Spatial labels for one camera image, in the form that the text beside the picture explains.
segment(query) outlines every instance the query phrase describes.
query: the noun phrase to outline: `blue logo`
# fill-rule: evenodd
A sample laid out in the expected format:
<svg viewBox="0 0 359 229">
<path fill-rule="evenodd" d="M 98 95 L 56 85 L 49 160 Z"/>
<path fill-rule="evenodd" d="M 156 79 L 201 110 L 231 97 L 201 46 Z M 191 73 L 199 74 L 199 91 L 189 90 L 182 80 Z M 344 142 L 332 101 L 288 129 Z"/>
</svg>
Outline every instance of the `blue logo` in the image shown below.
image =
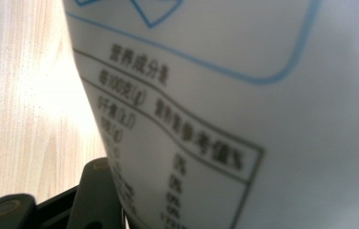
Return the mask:
<svg viewBox="0 0 359 229">
<path fill-rule="evenodd" d="M 171 16 L 183 0 L 131 0 L 146 25 L 152 29 Z"/>
<path fill-rule="evenodd" d="M 75 0 L 75 2 L 80 7 L 88 5 L 88 4 L 93 3 L 93 2 L 97 2 L 97 1 L 99 1 L 99 0 Z"/>
</svg>

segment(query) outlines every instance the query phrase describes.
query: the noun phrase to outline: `nutrition facts label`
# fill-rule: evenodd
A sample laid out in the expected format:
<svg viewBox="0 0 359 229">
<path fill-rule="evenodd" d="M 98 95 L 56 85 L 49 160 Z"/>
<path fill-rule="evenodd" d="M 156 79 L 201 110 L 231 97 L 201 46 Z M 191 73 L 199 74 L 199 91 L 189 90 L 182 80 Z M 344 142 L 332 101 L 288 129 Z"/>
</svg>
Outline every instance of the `nutrition facts label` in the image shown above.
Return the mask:
<svg viewBox="0 0 359 229">
<path fill-rule="evenodd" d="M 187 219 L 190 212 L 198 213 L 199 220 L 210 219 L 213 225 L 234 228 L 263 148 L 207 123 L 165 93 L 163 89 L 170 83 L 169 63 L 148 60 L 149 55 L 137 54 L 118 44 L 111 44 L 109 50 L 109 55 L 100 57 L 81 50 L 74 53 L 78 62 L 92 65 L 81 77 L 85 87 L 91 88 L 91 104 L 97 110 L 95 118 L 112 158 L 125 209 L 145 228 L 158 226 L 145 221 L 158 221 L 161 228 L 206 226 Z M 158 145 L 162 139 L 165 143 Z M 149 156 L 163 154 L 169 161 L 136 168 L 136 179 L 154 180 L 151 183 L 165 186 L 159 197 L 154 197 L 147 186 L 137 186 L 125 177 L 121 158 L 133 151 Z M 158 173 L 167 166 L 163 174 Z M 211 194 L 204 198 L 214 190 L 211 194 L 215 202 L 211 201 Z M 137 204 L 138 199 L 144 204 Z M 158 214 L 149 214 L 149 207 L 159 207 Z M 221 215 L 219 218 L 212 218 L 217 216 L 214 209 Z"/>
</svg>

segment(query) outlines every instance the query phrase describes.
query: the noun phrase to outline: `blue outline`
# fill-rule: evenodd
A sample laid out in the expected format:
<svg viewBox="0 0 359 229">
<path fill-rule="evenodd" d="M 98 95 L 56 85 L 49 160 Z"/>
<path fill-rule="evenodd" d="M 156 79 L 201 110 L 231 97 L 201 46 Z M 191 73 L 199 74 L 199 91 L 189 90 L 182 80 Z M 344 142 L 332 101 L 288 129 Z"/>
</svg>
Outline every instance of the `blue outline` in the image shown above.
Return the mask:
<svg viewBox="0 0 359 229">
<path fill-rule="evenodd" d="M 97 2 L 97 1 L 99 1 L 99 0 L 87 0 L 87 1 L 85 1 L 85 2 L 83 2 L 83 3 L 79 2 L 79 0 L 74 0 L 74 1 L 76 2 L 76 4 L 77 4 L 78 6 L 83 7 L 83 6 L 92 4 L 92 3 L 94 3 L 94 2 Z"/>
<path fill-rule="evenodd" d="M 74 15 L 74 14 L 69 13 L 67 11 L 66 11 L 66 14 L 71 16 L 72 18 L 75 18 L 75 19 L 79 20 L 79 21 L 88 23 L 90 25 L 102 28 L 102 29 L 107 30 L 107 31 L 112 31 L 112 32 L 118 33 L 120 35 L 123 35 L 123 36 L 129 37 L 131 39 L 137 40 L 139 42 L 143 42 L 145 44 L 148 44 L 148 45 L 154 46 L 156 48 L 162 49 L 162 50 L 164 50 L 166 52 L 169 52 L 169 53 L 171 53 L 173 55 L 176 55 L 178 57 L 181 57 L 181 58 L 187 59 L 187 60 L 189 60 L 191 62 L 194 62 L 195 64 L 202 65 L 206 69 L 210 69 L 210 70 L 218 72 L 218 73 L 226 74 L 226 75 L 228 75 L 230 77 L 239 79 L 239 80 L 247 82 L 247 83 L 251 83 L 251 84 L 255 84 L 255 85 L 269 85 L 269 84 L 273 84 L 273 83 L 276 83 L 276 82 L 284 79 L 288 74 L 290 74 L 294 70 L 294 68 L 298 64 L 298 62 L 299 62 L 299 60 L 301 58 L 302 52 L 304 50 L 304 47 L 306 45 L 307 38 L 308 38 L 308 36 L 310 34 L 310 31 L 311 31 L 311 28 L 313 26 L 313 21 L 314 21 L 316 15 L 317 15 L 318 9 L 320 8 L 320 3 L 322 1 L 323 0 L 311 0 L 310 5 L 309 5 L 309 7 L 308 7 L 308 9 L 306 11 L 305 22 L 301 27 L 301 31 L 299 33 L 299 36 L 298 36 L 297 41 L 295 43 L 294 49 L 292 51 L 291 56 L 289 57 L 289 60 L 288 60 L 287 64 L 279 72 L 277 72 L 277 73 L 275 73 L 275 74 L 273 74 L 271 76 L 265 77 L 265 78 L 254 77 L 252 75 L 248 75 L 248 74 L 244 74 L 244 73 L 238 73 L 238 72 L 232 71 L 230 69 L 227 69 L 225 67 L 221 67 L 219 65 L 216 65 L 214 63 L 204 61 L 204 60 L 199 59 L 199 58 L 197 58 L 195 56 L 187 54 L 185 52 L 181 52 L 181 51 L 175 50 L 173 48 L 170 48 L 168 46 L 161 45 L 160 43 L 157 43 L 155 41 L 148 40 L 146 38 L 143 38 L 141 36 L 137 36 L 135 34 L 131 34 L 131 33 L 127 32 L 127 31 L 121 31 L 119 29 L 103 25 L 103 24 L 98 23 L 96 21 L 92 21 L 92 20 L 89 20 L 87 18 L 83 18 L 83 17 L 77 16 L 77 15 Z"/>
<path fill-rule="evenodd" d="M 144 14 L 143 10 L 141 9 L 141 7 L 138 5 L 137 0 L 130 0 L 133 5 L 135 6 L 136 10 L 138 11 L 138 13 L 140 13 L 141 18 L 143 19 L 143 21 L 146 23 L 147 27 L 152 29 L 153 27 L 157 26 L 159 23 L 163 22 L 165 19 L 167 19 L 169 16 L 171 16 L 171 14 L 177 10 L 177 8 L 181 5 L 183 0 L 173 0 L 176 1 L 176 5 L 174 5 L 173 8 L 171 8 L 169 11 L 167 11 L 164 15 L 162 15 L 161 18 L 157 19 L 154 22 L 149 21 L 149 19 L 147 18 L 146 14 Z"/>
</svg>

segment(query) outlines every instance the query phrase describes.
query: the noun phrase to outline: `wooden surface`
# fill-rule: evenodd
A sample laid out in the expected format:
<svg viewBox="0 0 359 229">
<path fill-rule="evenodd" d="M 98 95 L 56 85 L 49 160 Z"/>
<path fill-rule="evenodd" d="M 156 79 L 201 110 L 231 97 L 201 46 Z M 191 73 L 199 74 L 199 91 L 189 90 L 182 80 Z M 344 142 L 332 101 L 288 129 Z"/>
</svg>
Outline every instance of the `wooden surface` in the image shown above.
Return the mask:
<svg viewBox="0 0 359 229">
<path fill-rule="evenodd" d="M 69 39 L 61 1 L 0 0 L 0 197 L 41 202 L 105 156 Z"/>
</svg>

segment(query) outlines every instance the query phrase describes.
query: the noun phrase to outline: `black plastic object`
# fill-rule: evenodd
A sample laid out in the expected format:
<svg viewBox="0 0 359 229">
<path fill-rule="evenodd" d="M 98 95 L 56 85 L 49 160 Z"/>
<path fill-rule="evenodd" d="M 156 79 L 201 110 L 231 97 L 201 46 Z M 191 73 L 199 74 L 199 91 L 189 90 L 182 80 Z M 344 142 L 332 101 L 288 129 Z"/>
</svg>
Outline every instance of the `black plastic object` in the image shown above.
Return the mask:
<svg viewBox="0 0 359 229">
<path fill-rule="evenodd" d="M 89 162 L 78 186 L 36 205 L 30 195 L 0 198 L 0 229 L 124 229 L 107 158 Z"/>
</svg>

